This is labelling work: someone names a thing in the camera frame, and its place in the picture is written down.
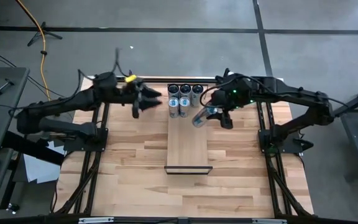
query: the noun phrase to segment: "concrete floor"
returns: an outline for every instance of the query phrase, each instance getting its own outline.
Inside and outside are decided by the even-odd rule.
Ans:
[[[257,28],[252,0],[26,0],[39,21],[50,26]],[[259,0],[265,29],[358,29],[358,0]],[[32,26],[14,1],[0,0],[0,25]],[[42,42],[27,47],[33,32],[0,31],[0,54],[39,74]],[[140,75],[215,76],[226,67],[246,75],[265,75],[257,34],[195,33],[59,33],[47,38],[45,75],[48,87],[70,95],[76,69],[88,75],[112,68],[114,48],[122,49],[125,70]],[[266,35],[273,75],[288,85],[326,92],[346,101],[358,93],[358,35]],[[46,97],[30,83],[20,105]],[[291,105],[292,115],[305,112]],[[358,220],[358,182],[343,176],[358,169],[340,121],[303,131],[315,147],[305,152],[306,176],[315,214]],[[34,195],[45,192],[44,199]],[[16,189],[16,216],[48,213],[53,183]],[[0,218],[10,217],[0,211]]]

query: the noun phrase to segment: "silver can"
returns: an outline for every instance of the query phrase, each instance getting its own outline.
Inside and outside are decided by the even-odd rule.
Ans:
[[[194,118],[191,120],[191,122],[193,123],[193,125],[196,128],[201,127],[202,125],[204,125],[208,120],[206,119],[209,115],[212,114],[216,114],[218,112],[217,108],[208,108],[208,107],[204,107],[203,109],[200,110],[200,112],[198,112]]]
[[[190,107],[190,99],[188,97],[182,97],[179,100],[179,115],[182,118],[186,118]]]
[[[193,85],[191,88],[191,106],[197,107],[200,105],[200,96],[204,92],[202,85]]]
[[[189,84],[183,84],[180,86],[180,97],[188,97],[190,99],[191,86]]]
[[[179,100],[178,98],[172,97],[168,102],[169,116],[171,118],[177,118],[179,115]]]
[[[168,99],[175,97],[175,98],[180,98],[180,93],[179,93],[179,86],[176,84],[169,84],[168,85]]]

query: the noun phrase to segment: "yellow cable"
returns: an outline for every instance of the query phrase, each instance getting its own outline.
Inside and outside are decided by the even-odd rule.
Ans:
[[[42,36],[42,41],[44,42],[43,51],[46,51],[47,42],[45,40],[44,32],[42,31],[42,29],[40,27],[40,24],[38,24],[37,20],[34,18],[34,16],[30,13],[30,11],[23,5],[23,3],[20,0],[17,0],[17,2],[22,6],[22,8],[26,11],[26,13],[28,13],[28,15],[32,18],[32,20],[35,22],[35,25],[37,25],[38,30],[40,31],[41,36]],[[47,85],[47,82],[45,81],[45,77],[44,77],[44,62],[45,62],[45,55],[42,54],[41,67],[40,67],[41,77],[42,77],[42,81],[44,82],[44,85],[45,85],[45,88],[46,88],[45,90],[47,92],[48,100],[50,101],[48,85]]]

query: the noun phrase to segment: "wooden tabletop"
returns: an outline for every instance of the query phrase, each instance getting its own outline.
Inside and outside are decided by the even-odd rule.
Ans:
[[[91,82],[84,80],[82,89],[89,86]],[[110,106],[108,145],[101,158],[92,215],[273,217],[265,158],[257,141],[256,105],[231,113],[232,130],[221,128],[219,121],[208,122],[208,162],[213,166],[209,175],[167,175],[163,169],[168,139],[167,84],[149,86],[163,94],[163,104],[144,111],[139,119],[132,118],[131,105]],[[291,120],[288,103],[272,107],[276,123]],[[74,122],[89,122],[91,117],[92,112],[77,111]],[[62,165],[56,210],[77,187],[83,157],[84,152],[74,152]],[[288,188],[313,213],[300,159],[283,154],[282,160]],[[277,193],[284,211],[281,190]]]

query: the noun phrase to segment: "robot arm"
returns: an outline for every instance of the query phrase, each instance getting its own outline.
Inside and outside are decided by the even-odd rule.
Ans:
[[[287,101],[308,107],[304,115],[283,125],[276,124],[271,129],[271,142],[283,141],[289,134],[305,127],[314,124],[328,125],[334,120],[331,104],[325,93],[287,86],[274,77],[247,77],[231,73],[228,69],[223,77],[216,77],[216,80],[217,90],[212,93],[211,100],[206,106],[220,108],[222,112],[213,114],[207,119],[220,120],[223,128],[233,128],[230,111],[255,101],[266,103]]]
[[[80,91],[68,98],[59,98],[49,102],[32,103],[26,106],[18,115],[17,130],[22,134],[32,134],[39,131],[77,130],[85,135],[95,135],[96,125],[82,126],[63,121],[51,121],[46,116],[60,114],[73,110],[95,110],[101,103],[132,104],[132,116],[139,117],[139,110],[161,104],[156,97],[161,93],[147,87],[141,78],[135,75],[126,78],[126,85],[117,87],[117,78],[112,72],[95,75],[93,86]]]

